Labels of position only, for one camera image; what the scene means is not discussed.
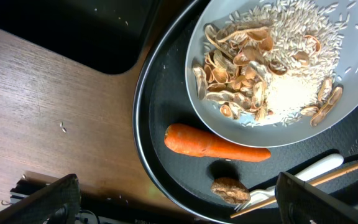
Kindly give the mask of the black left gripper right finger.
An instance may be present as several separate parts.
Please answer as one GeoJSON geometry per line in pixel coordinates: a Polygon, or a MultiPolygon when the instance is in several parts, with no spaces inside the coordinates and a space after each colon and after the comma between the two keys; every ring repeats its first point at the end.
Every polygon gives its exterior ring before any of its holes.
{"type": "Polygon", "coordinates": [[[281,172],[275,188],[283,223],[358,223],[358,210],[307,182],[281,172]]]}

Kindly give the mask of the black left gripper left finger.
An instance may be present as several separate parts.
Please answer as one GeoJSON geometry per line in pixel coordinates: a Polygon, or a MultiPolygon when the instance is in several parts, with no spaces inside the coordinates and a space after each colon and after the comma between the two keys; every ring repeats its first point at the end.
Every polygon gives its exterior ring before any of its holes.
{"type": "Polygon", "coordinates": [[[0,211],[0,224],[75,222],[80,211],[78,178],[68,174],[0,211]]]}

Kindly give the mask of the wooden chopstick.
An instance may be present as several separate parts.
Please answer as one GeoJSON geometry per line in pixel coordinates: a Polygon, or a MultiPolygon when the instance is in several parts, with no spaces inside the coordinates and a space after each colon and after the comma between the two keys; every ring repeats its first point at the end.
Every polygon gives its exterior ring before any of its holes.
{"type": "MultiPolygon", "coordinates": [[[[351,165],[349,167],[346,167],[346,168],[339,169],[339,170],[334,171],[334,172],[330,172],[329,174],[326,174],[326,175],[324,175],[322,177],[319,177],[319,178],[317,178],[315,180],[310,181],[309,184],[314,187],[314,186],[317,186],[319,184],[323,184],[323,183],[328,182],[330,180],[336,179],[336,178],[338,178],[338,177],[340,177],[342,175],[345,175],[345,174],[348,174],[350,172],[353,172],[353,171],[355,171],[357,169],[358,169],[358,163],[356,163],[354,165],[351,165]]],[[[253,205],[251,205],[249,207],[246,207],[246,208],[244,208],[244,209],[242,209],[242,210],[240,210],[240,211],[238,211],[236,213],[233,213],[230,216],[230,218],[239,217],[239,216],[241,216],[241,215],[243,215],[245,213],[249,213],[249,212],[251,212],[253,210],[256,210],[258,208],[265,207],[265,206],[270,205],[270,204],[272,204],[272,203],[274,203],[276,201],[277,201],[277,199],[275,197],[275,194],[273,194],[271,197],[269,197],[269,198],[267,198],[267,199],[265,199],[265,200],[263,200],[261,202],[255,203],[255,204],[253,204],[253,205]]]]}

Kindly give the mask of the white plastic fork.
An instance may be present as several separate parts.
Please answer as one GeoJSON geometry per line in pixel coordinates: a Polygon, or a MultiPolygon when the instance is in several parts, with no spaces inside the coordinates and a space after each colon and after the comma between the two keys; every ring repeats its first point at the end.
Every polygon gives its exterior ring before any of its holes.
{"type": "MultiPolygon", "coordinates": [[[[309,181],[318,177],[324,173],[327,173],[337,167],[339,167],[344,162],[344,158],[340,154],[330,154],[314,164],[303,169],[301,172],[297,173],[295,177],[303,181],[309,181]]],[[[246,203],[242,203],[235,207],[235,211],[238,212],[242,209],[245,209],[251,205],[267,200],[269,197],[275,195],[275,186],[268,187],[265,190],[257,189],[250,192],[250,200],[246,203]]]]}

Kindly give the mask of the walnut shell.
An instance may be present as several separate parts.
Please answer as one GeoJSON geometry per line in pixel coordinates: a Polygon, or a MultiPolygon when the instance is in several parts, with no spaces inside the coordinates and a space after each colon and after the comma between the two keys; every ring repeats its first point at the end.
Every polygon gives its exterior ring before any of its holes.
{"type": "Polygon", "coordinates": [[[232,205],[247,203],[251,199],[249,190],[240,181],[229,177],[215,179],[211,191],[232,205]]]}

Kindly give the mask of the orange carrot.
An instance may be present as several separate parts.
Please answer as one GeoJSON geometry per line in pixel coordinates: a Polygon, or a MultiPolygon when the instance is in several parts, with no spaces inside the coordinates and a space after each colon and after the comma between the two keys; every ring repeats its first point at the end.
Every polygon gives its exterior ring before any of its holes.
{"type": "Polygon", "coordinates": [[[266,148],[234,144],[215,134],[185,124],[170,125],[165,132],[164,143],[173,152],[193,157],[261,162],[271,156],[266,148]]]}

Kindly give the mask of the grey plate with food scraps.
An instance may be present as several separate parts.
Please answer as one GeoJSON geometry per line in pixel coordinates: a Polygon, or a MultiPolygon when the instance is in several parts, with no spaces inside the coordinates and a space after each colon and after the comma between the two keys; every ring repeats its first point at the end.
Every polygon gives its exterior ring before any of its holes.
{"type": "Polygon", "coordinates": [[[236,12],[247,12],[255,6],[262,5],[262,2],[210,1],[207,6],[203,6],[202,14],[190,37],[185,59],[185,85],[192,107],[200,120],[213,133],[236,144],[250,147],[280,147],[313,137],[348,117],[358,106],[358,1],[354,6],[350,1],[339,1],[338,4],[329,16],[331,20],[336,20],[342,15],[343,19],[348,21],[347,27],[341,31],[344,40],[340,50],[341,58],[335,69],[336,81],[344,87],[344,92],[339,103],[316,127],[310,126],[309,118],[303,118],[290,126],[247,126],[251,120],[250,116],[243,116],[238,120],[227,119],[220,115],[216,103],[198,99],[196,78],[191,67],[204,59],[205,25],[212,23],[221,27],[236,12]]]}

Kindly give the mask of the pile of rice and shells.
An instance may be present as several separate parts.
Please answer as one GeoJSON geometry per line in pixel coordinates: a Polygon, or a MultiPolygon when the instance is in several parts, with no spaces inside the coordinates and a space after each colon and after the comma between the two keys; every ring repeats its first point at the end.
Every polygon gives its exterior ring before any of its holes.
{"type": "Polygon", "coordinates": [[[195,29],[189,91],[243,126],[321,124],[341,99],[336,68],[350,14],[339,1],[218,1],[195,29]]]}

